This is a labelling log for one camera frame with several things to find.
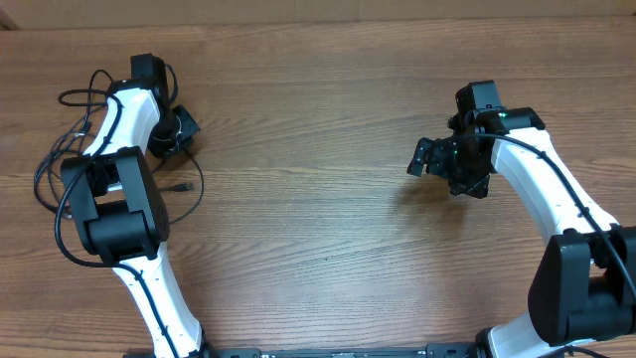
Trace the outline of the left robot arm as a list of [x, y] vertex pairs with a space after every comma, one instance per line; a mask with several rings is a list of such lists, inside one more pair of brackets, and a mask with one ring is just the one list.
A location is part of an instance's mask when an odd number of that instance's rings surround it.
[[72, 210], [84, 249], [128, 288], [155, 357], [212, 357], [189, 310], [167, 250], [170, 219], [145, 155], [189, 153], [200, 127], [175, 102], [171, 67], [152, 54], [131, 57], [131, 77], [104, 92], [107, 114], [93, 143], [61, 165], [62, 207]]

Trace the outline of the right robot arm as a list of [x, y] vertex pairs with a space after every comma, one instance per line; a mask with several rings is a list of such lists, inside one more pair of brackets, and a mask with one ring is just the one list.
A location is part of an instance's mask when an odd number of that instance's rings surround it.
[[593, 356], [588, 344], [635, 332], [635, 230], [585, 192], [530, 107], [507, 108], [492, 81], [455, 95], [446, 138], [423, 137], [407, 173], [446, 180], [452, 195], [483, 199], [502, 175], [546, 247], [518, 318], [480, 331], [472, 343], [431, 343], [428, 357]]

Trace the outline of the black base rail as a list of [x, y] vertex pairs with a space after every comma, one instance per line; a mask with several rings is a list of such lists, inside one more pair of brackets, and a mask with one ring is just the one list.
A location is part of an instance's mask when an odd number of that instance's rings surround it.
[[486, 358], [476, 343], [428, 343], [419, 348], [342, 348], [261, 351], [256, 348], [204, 347], [189, 357], [200, 358]]

